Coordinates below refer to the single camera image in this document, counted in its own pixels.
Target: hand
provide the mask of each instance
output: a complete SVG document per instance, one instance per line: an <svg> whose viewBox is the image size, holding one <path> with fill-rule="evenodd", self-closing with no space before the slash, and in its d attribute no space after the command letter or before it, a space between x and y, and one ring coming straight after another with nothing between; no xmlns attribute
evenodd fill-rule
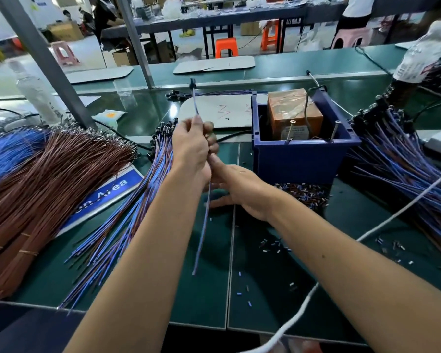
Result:
<svg viewBox="0 0 441 353"><path fill-rule="evenodd" d="M214 124L203 124L199 115L180 122L173 133L173 167L183 167L195 177L201 174L204 183L211 179L211 168L206 162L207 154L217 153L219 144L212 133Z"/></svg>
<svg viewBox="0 0 441 353"><path fill-rule="evenodd" d="M276 196L282 191L263 182L255 173L236 165L226 165L215 154L209 155L213 188L229 191L229 195L211 201L210 208L241 205L251 216L267 221Z"/></svg>

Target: blue sign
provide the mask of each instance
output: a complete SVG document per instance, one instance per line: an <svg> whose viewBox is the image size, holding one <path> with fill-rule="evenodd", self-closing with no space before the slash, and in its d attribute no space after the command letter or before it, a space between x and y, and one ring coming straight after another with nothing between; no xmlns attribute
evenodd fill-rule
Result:
<svg viewBox="0 0 441 353"><path fill-rule="evenodd" d="M120 200L136 189L143 179L144 176L134 166L126 167L117 176L106 181L105 184L90 194L65 222L57 236L71 230L76 225Z"/></svg>

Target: pink stool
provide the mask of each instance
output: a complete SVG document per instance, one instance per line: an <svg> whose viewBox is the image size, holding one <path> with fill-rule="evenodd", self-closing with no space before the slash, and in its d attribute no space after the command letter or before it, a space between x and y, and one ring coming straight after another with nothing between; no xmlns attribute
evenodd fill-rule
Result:
<svg viewBox="0 0 441 353"><path fill-rule="evenodd" d="M59 63L60 66L64 65L76 65L80 62L78 61L77 57L72 52L71 48L65 41L59 41L59 42L53 42L51 43L52 49L55 54L55 58L57 59L57 63ZM64 52L67 54L67 56L64 56L62 54L61 49L64 50Z"/></svg>
<svg viewBox="0 0 441 353"><path fill-rule="evenodd" d="M343 48L355 47L359 39L362 39L361 46L368 46L370 44L370 31L368 28L340 29L333 40L331 48L335 48L335 44L339 39L343 41Z"/></svg>

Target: plastic bottle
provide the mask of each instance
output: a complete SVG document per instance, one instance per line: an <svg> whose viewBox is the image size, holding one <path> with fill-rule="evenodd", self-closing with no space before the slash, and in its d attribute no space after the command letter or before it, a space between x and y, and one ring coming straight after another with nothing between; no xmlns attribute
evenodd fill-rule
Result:
<svg viewBox="0 0 441 353"><path fill-rule="evenodd" d="M46 83L41 78L29 74L19 61L12 59L7 63L17 78L16 87L36 108L42 122L48 125L59 123L65 111L57 103Z"/></svg>
<svg viewBox="0 0 441 353"><path fill-rule="evenodd" d="M413 91L423 82L441 57L441 21L434 21L426 35L405 53L395 70L385 96L389 105L398 109L406 106Z"/></svg>

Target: blue plastic bin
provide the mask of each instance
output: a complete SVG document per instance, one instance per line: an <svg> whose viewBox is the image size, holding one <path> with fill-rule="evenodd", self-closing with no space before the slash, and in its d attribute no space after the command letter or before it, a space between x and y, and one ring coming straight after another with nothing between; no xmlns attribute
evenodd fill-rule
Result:
<svg viewBox="0 0 441 353"><path fill-rule="evenodd" d="M331 184L348 149L361 143L325 90L317 90L311 98L323 114L322 128L341 121L333 141L261 141L259 117L268 116L268 109L258 105L253 93L253 170L265 182Z"/></svg>

